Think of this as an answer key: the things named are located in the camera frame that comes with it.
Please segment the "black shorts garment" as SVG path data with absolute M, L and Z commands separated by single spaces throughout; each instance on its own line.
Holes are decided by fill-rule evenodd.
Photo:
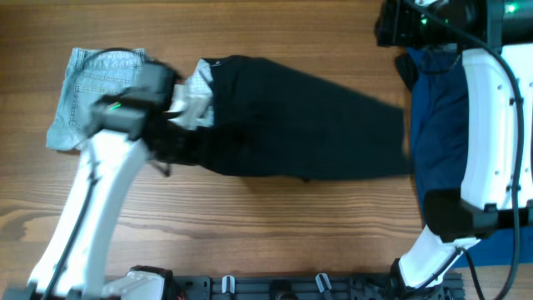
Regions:
M 203 58 L 176 123 L 199 166 L 227 176 L 356 180 L 405 175 L 404 113 L 261 57 Z

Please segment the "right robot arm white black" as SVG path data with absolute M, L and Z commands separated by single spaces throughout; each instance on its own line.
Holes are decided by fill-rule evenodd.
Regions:
M 468 91 L 462 183 L 426 194 L 426 225 L 396 261 L 408 293 L 442 283 L 451 265 L 504 228 L 532 224 L 532 4 L 529 1 L 405 1 L 382 4 L 382 47 L 457 46 Z

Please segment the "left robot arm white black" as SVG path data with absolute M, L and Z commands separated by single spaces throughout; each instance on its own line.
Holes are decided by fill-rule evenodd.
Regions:
M 105 95 L 91 108 L 87 140 L 59 223 L 25 288 L 6 299 L 173 299 L 172 272 L 135 267 L 106 279 L 107 252 L 125 197 L 142 166 L 154 159 L 193 165 L 195 138 L 172 123 L 174 86 L 181 76 L 145 62 L 136 83 Z

